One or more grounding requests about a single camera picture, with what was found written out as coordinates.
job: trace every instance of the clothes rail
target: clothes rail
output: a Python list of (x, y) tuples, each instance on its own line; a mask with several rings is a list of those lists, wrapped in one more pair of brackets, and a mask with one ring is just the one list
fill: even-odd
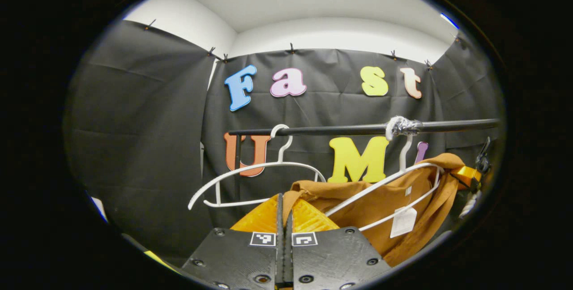
[[(479, 119), (460, 121), (431, 121), (421, 122), (419, 133), (424, 132), (459, 132), (476, 129), (495, 128), (499, 125), (499, 119)], [(321, 135), (382, 135), (386, 132), (387, 124), (364, 124), (364, 125), (334, 125), (331, 127), (303, 127), (279, 129), (278, 136), (321, 136)], [(233, 130), (229, 135), (243, 136), (267, 136), (272, 129)]]

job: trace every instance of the white clothes hanger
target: white clothes hanger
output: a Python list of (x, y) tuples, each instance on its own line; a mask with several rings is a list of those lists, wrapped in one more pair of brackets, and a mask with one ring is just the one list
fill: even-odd
[[(285, 128), (288, 129), (287, 125), (284, 124), (279, 124), (276, 125), (272, 131), (270, 132), (270, 138), (273, 139), (277, 133), (277, 131), (281, 128)], [(282, 156), (284, 154), (284, 151), (286, 149), (288, 149), (292, 144), (292, 136), (288, 137), (288, 141), (286, 142), (285, 145), (283, 145), (279, 150), (278, 150), (278, 160), (276, 162), (270, 162), (270, 163), (262, 163), (262, 164), (254, 164), (251, 166), (246, 166), (243, 168), (238, 168), (232, 171), (229, 171), (225, 174), (222, 174), (221, 176), (218, 176), (217, 178), (211, 180), (210, 182), (208, 182), (207, 184), (203, 185), (191, 198), (189, 205), (188, 205), (188, 209), (191, 210), (191, 208), (193, 207), (193, 204), (195, 204), (195, 202), (197, 201), (197, 199), (199, 198), (199, 196), (201, 196), (204, 192), (206, 192), (207, 189), (209, 189), (211, 186), (216, 185), (215, 187), (215, 198), (217, 200), (216, 204), (213, 204), (211, 202), (209, 202), (208, 200), (204, 200), (203, 203), (206, 204), (207, 206), (211, 206), (213, 208), (225, 208), (225, 207), (231, 207), (231, 206), (241, 206), (241, 205), (251, 205), (251, 204), (258, 204), (258, 203), (262, 203), (266, 200), (268, 200), (268, 198), (265, 198), (263, 200), (248, 200), (246, 202), (234, 202), (234, 203), (224, 203), (221, 204), (221, 189), (219, 186), (219, 182), (221, 180), (223, 180), (224, 178), (227, 178), (229, 176), (232, 176), (234, 174), (238, 174), (239, 172), (242, 171), (246, 171), (246, 170), (250, 170), (250, 169), (254, 169), (254, 168), (261, 168), (261, 167), (273, 167), (273, 166), (297, 166), (297, 167), (304, 167), (304, 168), (308, 168), (310, 170), (313, 170), (315, 172), (315, 182), (318, 181), (318, 178), (320, 177), (322, 182), (326, 182), (326, 179), (324, 179), (323, 174), (321, 174), (321, 172), (319, 172), (318, 169), (309, 166), (307, 164), (303, 164), (303, 163), (295, 163), (295, 162), (284, 162), (282, 161)]]
[[(400, 125), (400, 128), (398, 129), (398, 131), (400, 133), (402, 133), (406, 129), (412, 129), (412, 127), (415, 125), (415, 123), (413, 121), (407, 120), (404, 117), (400, 117), (400, 116), (393, 117), (392, 119), (390, 119), (390, 121), (388, 122), (388, 125), (386, 126), (386, 139), (388, 141), (392, 141), (393, 135), (394, 135), (393, 130), (394, 130), (394, 127), (396, 125)], [(421, 200), (426, 198), (428, 195), (432, 194), (432, 192), (434, 192), (434, 190), (436, 190), (436, 188), (438, 188), (438, 186), (440, 185), (439, 178), (440, 178), (440, 174), (444, 173), (444, 169), (442, 167), (440, 167), (436, 164), (432, 164), (432, 163), (419, 163), (419, 164), (415, 164), (409, 168), (405, 168), (406, 167), (406, 153), (407, 153), (408, 149), (410, 149), (410, 146), (412, 145), (412, 139), (413, 139), (413, 134), (407, 134), (406, 144), (404, 145), (404, 147), (402, 148), (402, 151), (400, 152), (400, 159), (399, 159), (400, 170), (399, 170), (399, 172), (384, 178), (383, 180), (377, 182), (376, 184), (373, 184), (372, 186), (366, 188), (365, 190), (362, 190), (358, 194), (356, 194), (356, 195), (348, 198), (344, 202), (336, 205), (334, 208), (327, 211), (325, 214), (327, 216), (330, 216), (330, 215), (336, 213), (337, 211), (339, 211), (340, 209), (345, 208), (349, 204), (352, 204), (353, 202), (355, 202), (359, 198), (362, 198), (364, 195), (368, 194), (369, 192), (374, 191), (376, 188), (378, 188), (382, 185), (388, 184), (389, 182), (395, 180), (396, 178), (403, 176), (407, 172), (417, 170), (417, 169), (423, 168), (423, 167), (436, 167), (436, 168), (438, 168), (438, 172), (436, 173), (436, 179), (434, 181), (434, 186), (432, 186), (432, 188), (430, 190), (428, 190), (428, 192), (426, 192), (426, 194), (423, 194), (417, 200), (415, 200), (411, 204), (408, 204), (405, 207), (401, 208), (399, 211), (396, 211), (395, 213), (388, 215), (387, 217), (380, 219), (379, 221), (376, 221), (376, 222), (370, 223), (366, 226), (360, 227), (358, 230), (364, 231), (364, 230), (370, 229), (371, 227), (375, 227), (381, 223), (384, 223), (385, 221), (388, 221), (389, 219), (395, 217), (396, 215), (403, 213), (403, 211), (406, 211), (406, 210), (412, 208), (412, 206), (414, 206), (418, 202), (421, 202)]]

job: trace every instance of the letter m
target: letter m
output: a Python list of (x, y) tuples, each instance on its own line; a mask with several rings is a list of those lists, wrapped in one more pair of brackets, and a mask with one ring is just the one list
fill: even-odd
[(373, 137), (368, 142), (364, 153), (360, 155), (352, 139), (348, 137), (334, 138), (329, 145), (334, 149), (334, 167), (329, 183), (345, 183), (348, 178), (344, 175), (344, 168), (348, 170), (352, 182), (357, 182), (366, 168), (364, 181), (369, 183), (383, 180), (384, 156), (388, 140), (385, 137)]

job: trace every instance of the white tag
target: white tag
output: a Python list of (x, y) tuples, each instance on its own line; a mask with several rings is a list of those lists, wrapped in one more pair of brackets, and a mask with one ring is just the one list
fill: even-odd
[(390, 231), (390, 238), (397, 237), (399, 235), (408, 233), (414, 229), (414, 223), (416, 223), (416, 215), (418, 212), (413, 209), (409, 208), (402, 213), (393, 217), (392, 220), (392, 229)]

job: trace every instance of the yellow ridged pad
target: yellow ridged pad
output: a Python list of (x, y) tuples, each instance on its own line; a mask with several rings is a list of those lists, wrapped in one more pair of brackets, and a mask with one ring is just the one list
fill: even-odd
[(340, 228), (327, 215), (300, 198), (295, 201), (292, 207), (292, 225), (293, 233), (328, 231)]
[(277, 232), (277, 198), (278, 194), (259, 204), (256, 208), (243, 216), (232, 230), (243, 232)]

